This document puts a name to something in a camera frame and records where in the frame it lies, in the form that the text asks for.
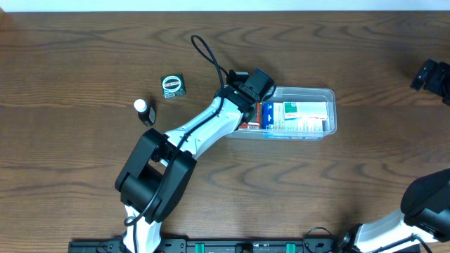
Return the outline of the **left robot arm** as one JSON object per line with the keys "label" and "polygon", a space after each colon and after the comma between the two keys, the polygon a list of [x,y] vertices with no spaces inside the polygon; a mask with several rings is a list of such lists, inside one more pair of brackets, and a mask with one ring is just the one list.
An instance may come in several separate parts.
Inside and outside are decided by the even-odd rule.
{"label": "left robot arm", "polygon": [[248,82],[222,87],[212,103],[183,126],[164,134],[149,129],[140,137],[115,181],[127,213],[125,252],[157,249],[162,222],[181,200],[199,156],[249,122],[257,104],[275,89]]}

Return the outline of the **dark bottle white cap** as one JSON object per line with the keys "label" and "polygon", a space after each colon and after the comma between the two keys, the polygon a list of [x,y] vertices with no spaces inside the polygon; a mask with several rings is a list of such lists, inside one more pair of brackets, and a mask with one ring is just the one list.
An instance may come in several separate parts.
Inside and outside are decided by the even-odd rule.
{"label": "dark bottle white cap", "polygon": [[151,107],[144,99],[137,99],[134,101],[134,109],[141,122],[147,126],[151,127],[155,123],[156,112],[153,107]]}

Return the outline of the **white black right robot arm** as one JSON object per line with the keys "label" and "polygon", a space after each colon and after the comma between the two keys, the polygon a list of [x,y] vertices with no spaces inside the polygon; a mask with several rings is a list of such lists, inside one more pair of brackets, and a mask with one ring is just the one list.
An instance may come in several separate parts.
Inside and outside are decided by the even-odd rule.
{"label": "white black right robot arm", "polygon": [[449,241],[449,169],[413,181],[400,208],[348,231],[333,252],[398,252],[428,242]]}

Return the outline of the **red Panadol ActiFast packet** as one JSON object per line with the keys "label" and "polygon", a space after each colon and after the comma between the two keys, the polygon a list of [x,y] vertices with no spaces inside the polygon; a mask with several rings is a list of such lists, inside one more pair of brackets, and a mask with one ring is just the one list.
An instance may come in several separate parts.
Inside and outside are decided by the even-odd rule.
{"label": "red Panadol ActiFast packet", "polygon": [[261,129],[261,107],[262,103],[256,104],[256,113],[248,123],[242,123],[239,129]]}

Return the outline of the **blue Cool Fever box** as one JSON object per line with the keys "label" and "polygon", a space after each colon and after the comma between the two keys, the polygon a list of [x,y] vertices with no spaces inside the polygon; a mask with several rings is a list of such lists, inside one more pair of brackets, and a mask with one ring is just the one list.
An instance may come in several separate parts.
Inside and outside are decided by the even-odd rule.
{"label": "blue Cool Fever box", "polygon": [[323,133],[324,122],[320,119],[292,119],[285,120],[283,114],[284,102],[266,102],[262,104],[262,128],[270,134],[282,136],[305,137],[316,136]]}

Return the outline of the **white green medicine box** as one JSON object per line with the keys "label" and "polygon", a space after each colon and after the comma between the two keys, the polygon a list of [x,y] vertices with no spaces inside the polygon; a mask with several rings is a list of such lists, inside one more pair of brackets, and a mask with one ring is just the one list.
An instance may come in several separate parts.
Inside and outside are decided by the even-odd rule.
{"label": "white green medicine box", "polygon": [[283,114],[285,120],[328,118],[326,102],[284,102]]}

